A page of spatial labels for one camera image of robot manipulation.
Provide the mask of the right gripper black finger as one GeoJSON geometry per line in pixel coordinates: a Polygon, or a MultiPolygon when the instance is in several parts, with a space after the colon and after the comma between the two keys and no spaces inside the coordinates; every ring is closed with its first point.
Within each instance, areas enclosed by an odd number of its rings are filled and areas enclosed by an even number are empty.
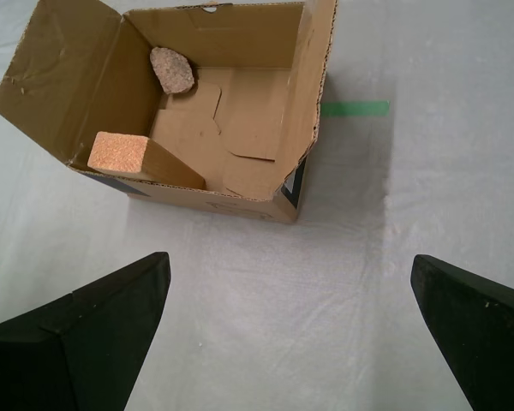
{"type": "Polygon", "coordinates": [[[0,410],[123,410],[170,287],[166,252],[0,323],[0,410]]]}
{"type": "Polygon", "coordinates": [[[414,258],[421,315],[474,410],[514,410],[514,289],[430,255],[414,258]]]}

